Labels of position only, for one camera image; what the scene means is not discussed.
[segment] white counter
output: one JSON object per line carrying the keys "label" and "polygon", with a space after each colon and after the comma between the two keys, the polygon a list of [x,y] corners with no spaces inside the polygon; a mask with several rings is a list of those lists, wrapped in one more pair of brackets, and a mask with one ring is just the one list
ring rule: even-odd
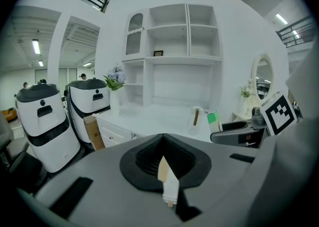
{"label": "white counter", "polygon": [[127,103],[120,107],[119,116],[113,116],[112,110],[93,116],[139,136],[171,133],[211,143],[211,132],[206,114],[200,120],[199,133],[197,135],[188,134],[189,113],[188,107],[154,104],[144,108],[136,103]]}

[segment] white cabinet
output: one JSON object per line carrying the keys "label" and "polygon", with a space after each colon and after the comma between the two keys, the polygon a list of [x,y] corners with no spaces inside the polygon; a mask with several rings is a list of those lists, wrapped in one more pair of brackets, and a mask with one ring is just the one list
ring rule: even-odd
{"label": "white cabinet", "polygon": [[130,103],[216,110],[222,50],[212,6],[158,6],[133,13],[127,22],[123,64]]}
{"label": "white cabinet", "polygon": [[145,57],[146,23],[148,9],[140,10],[128,16],[125,30],[123,60]]}
{"label": "white cabinet", "polygon": [[127,141],[132,140],[133,135],[131,132],[113,126],[101,119],[99,114],[95,115],[98,122],[99,130],[105,147],[118,145]]}
{"label": "white cabinet", "polygon": [[124,89],[129,102],[143,105],[144,60],[133,60],[124,63],[127,80]]}

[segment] cardboard box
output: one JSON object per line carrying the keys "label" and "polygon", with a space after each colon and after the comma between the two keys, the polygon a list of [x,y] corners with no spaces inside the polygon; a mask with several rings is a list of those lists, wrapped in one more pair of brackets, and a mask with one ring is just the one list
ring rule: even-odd
{"label": "cardboard box", "polygon": [[95,151],[105,148],[96,118],[91,115],[84,117],[83,121]]}

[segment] potted plant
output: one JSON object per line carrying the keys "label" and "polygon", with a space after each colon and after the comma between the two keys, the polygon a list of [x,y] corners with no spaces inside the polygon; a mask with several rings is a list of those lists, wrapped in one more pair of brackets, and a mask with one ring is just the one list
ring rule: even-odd
{"label": "potted plant", "polygon": [[119,116],[120,114],[120,101],[118,90],[124,86],[126,75],[122,67],[116,65],[113,69],[109,70],[105,77],[106,85],[111,89],[110,93],[110,106],[112,115]]}
{"label": "potted plant", "polygon": [[242,100],[240,104],[239,113],[242,115],[245,115],[247,113],[247,108],[248,108],[248,98],[251,95],[249,88],[247,86],[241,87],[241,95],[242,95]]}

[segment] flower vase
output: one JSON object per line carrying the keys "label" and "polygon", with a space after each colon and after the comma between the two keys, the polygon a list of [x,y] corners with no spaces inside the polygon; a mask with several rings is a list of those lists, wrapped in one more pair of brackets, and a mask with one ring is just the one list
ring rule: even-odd
{"label": "flower vase", "polygon": [[245,115],[247,112],[247,108],[248,108],[248,97],[241,97],[239,114]]}
{"label": "flower vase", "polygon": [[111,90],[110,93],[110,107],[113,116],[120,115],[120,101],[119,101],[119,90]]}

